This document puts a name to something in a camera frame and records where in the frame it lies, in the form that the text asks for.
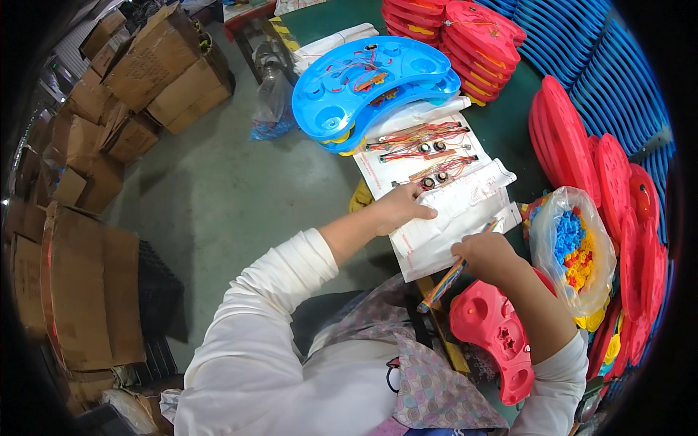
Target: green table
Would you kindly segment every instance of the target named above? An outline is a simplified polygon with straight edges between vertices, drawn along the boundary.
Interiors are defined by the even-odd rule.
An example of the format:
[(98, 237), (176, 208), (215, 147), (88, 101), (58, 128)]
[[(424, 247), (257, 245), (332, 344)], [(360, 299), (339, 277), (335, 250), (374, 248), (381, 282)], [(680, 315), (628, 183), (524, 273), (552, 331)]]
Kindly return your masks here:
[[(372, 23), (381, 34), (386, 34), (380, 5), (381, 0), (329, 0), (282, 15), (281, 19), (302, 46), (364, 22)], [(473, 105), (462, 111), (483, 149), (517, 175), (517, 181), (507, 190), (510, 199), (520, 203), (531, 203), (543, 190), (552, 189), (535, 157), (528, 134), (528, 112), (533, 96), (541, 88), (541, 79), (541, 75), (523, 60), (497, 100), (485, 107)], [(530, 261), (522, 227), (511, 230), (506, 237), (517, 254)], [(437, 283), (444, 273), (432, 275), (434, 282)], [(472, 276), (463, 274), (441, 298), (445, 313), (450, 309), (450, 301), (473, 280)], [(478, 388), (510, 423), (513, 422), (518, 410), (499, 401), (499, 389), (494, 382), (478, 384)]]

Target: plastic bag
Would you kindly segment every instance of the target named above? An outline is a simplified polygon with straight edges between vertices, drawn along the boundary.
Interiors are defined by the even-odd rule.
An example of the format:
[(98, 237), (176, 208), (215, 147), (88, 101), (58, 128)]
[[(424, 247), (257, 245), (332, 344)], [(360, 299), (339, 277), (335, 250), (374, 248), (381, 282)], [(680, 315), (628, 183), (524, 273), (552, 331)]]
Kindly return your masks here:
[(264, 80), (257, 88), (250, 141), (270, 140), (298, 128), (291, 110), (292, 94), (293, 87), (283, 73), (266, 67)]
[[(567, 269), (554, 255), (558, 224), (563, 214), (575, 207), (579, 208), (579, 215), (593, 240), (593, 268), (578, 294), (567, 282)], [(586, 191), (570, 186), (556, 189), (538, 211), (528, 233), (533, 266), (550, 279), (558, 299), (567, 306), (572, 315), (588, 316), (601, 309), (611, 291), (616, 254), (611, 238), (606, 233), (601, 217)]]

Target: cardboard box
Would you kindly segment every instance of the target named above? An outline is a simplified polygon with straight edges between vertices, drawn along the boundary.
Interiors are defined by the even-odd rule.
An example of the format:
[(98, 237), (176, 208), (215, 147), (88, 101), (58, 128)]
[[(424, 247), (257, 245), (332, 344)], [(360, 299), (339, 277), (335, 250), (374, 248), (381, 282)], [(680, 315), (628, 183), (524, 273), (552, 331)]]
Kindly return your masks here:
[(160, 126), (144, 112), (134, 113), (118, 102), (108, 114), (106, 128), (99, 139), (101, 151), (130, 165), (160, 139)]
[(230, 96), (228, 60), (208, 33), (211, 47), (148, 105), (148, 112), (171, 133), (179, 133)]
[(136, 235), (54, 202), (47, 210), (40, 281), (49, 339), (64, 368), (144, 361)]
[(104, 84), (129, 109), (140, 112), (199, 58), (198, 37), (177, 2), (150, 17), (107, 71)]
[(222, 84), (213, 91), (201, 96), (201, 98), (196, 100), (196, 103), (187, 107), (182, 114), (180, 114), (165, 128), (167, 128), (167, 130), (172, 134), (176, 135), (185, 128), (189, 127), (194, 121), (201, 118), (203, 114), (206, 114), (214, 107), (220, 105), (225, 99), (230, 97), (230, 95), (230, 85)]
[(109, 42), (111, 36), (116, 33), (126, 23), (124, 14), (115, 10), (106, 17), (99, 20), (97, 25), (87, 35), (78, 47), (78, 51), (83, 59), (94, 59), (102, 47)]
[(102, 79), (109, 67), (112, 65), (114, 58), (117, 53), (122, 50), (127, 50), (128, 45), (130, 45), (131, 34), (122, 27), (118, 32), (116, 32), (109, 41), (102, 47), (102, 49), (95, 55), (90, 62), (89, 66), (94, 70), (94, 72)]
[(53, 198), (66, 206), (102, 213), (124, 185), (124, 164), (99, 152), (104, 127), (77, 115), (70, 123), (64, 116), (56, 120), (61, 134), (54, 136), (54, 159), (64, 166)]
[(27, 334), (32, 338), (42, 338), (46, 334), (46, 324), (39, 281), (41, 245), (16, 233), (13, 236), (10, 265), (17, 313)]
[(31, 241), (41, 243), (45, 221), (45, 210), (12, 196), (8, 200), (7, 215), (5, 215), (5, 239), (12, 241), (13, 234), (17, 233)]
[(68, 100), (64, 103), (66, 110), (91, 123), (99, 123), (104, 105), (111, 95), (109, 89), (100, 83), (101, 80), (92, 68), (88, 68), (68, 94)]

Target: white cloth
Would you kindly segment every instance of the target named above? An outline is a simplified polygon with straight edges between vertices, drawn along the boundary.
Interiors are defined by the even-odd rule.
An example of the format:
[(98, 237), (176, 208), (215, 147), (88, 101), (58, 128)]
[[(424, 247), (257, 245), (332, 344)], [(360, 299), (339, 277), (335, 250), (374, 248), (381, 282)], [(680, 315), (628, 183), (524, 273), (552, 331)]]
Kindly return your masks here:
[[(360, 436), (393, 414), (385, 364), (398, 355), (395, 343), (349, 340), (319, 349), (303, 365), (293, 352), (290, 314), (337, 272), (325, 240), (310, 229), (230, 282), (184, 375), (176, 436)], [(584, 392), (584, 352), (577, 334), (533, 368), (531, 397), (511, 435), (569, 432)]]
[(308, 69), (311, 63), (317, 61), (321, 54), (325, 54), (342, 44), (356, 41), (361, 38), (378, 35), (378, 31), (371, 23), (363, 23), (349, 29), (344, 29), (330, 36), (325, 36), (310, 44), (306, 44), (293, 52), (295, 65), (293, 70), (301, 75)]

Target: electronic component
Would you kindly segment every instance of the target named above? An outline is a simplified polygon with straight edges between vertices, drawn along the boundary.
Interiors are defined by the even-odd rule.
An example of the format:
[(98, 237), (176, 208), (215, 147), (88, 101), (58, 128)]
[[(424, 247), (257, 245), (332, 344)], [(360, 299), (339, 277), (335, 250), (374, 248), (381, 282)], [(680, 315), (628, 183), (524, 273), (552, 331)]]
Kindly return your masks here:
[(426, 189), (431, 189), (435, 185), (436, 185), (436, 183), (434, 183), (434, 179), (432, 179), (431, 177), (424, 177), (422, 179), (422, 186), (425, 187)]

